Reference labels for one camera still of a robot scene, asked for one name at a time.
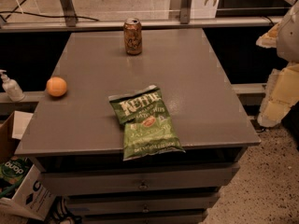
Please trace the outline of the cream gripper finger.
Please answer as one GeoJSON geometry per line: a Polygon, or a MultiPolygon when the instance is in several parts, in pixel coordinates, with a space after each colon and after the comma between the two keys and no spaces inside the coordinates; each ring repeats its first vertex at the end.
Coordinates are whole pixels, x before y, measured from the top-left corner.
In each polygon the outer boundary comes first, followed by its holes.
{"type": "Polygon", "coordinates": [[[266,49],[275,48],[277,46],[278,27],[279,24],[277,23],[265,34],[260,36],[256,41],[256,45],[266,49]]]}
{"type": "Polygon", "coordinates": [[[299,102],[299,63],[288,63],[282,70],[273,69],[265,87],[258,123],[274,127],[299,102]]]}

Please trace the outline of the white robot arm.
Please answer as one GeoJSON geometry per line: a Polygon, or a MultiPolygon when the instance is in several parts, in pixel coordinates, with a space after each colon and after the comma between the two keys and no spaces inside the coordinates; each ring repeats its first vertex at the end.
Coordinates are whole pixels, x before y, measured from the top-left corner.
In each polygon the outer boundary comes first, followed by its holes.
{"type": "Polygon", "coordinates": [[[281,71],[273,69],[269,75],[257,118],[261,126],[274,127],[299,102],[299,1],[281,22],[257,39],[256,45],[276,48],[278,57],[288,62],[281,71]]]}

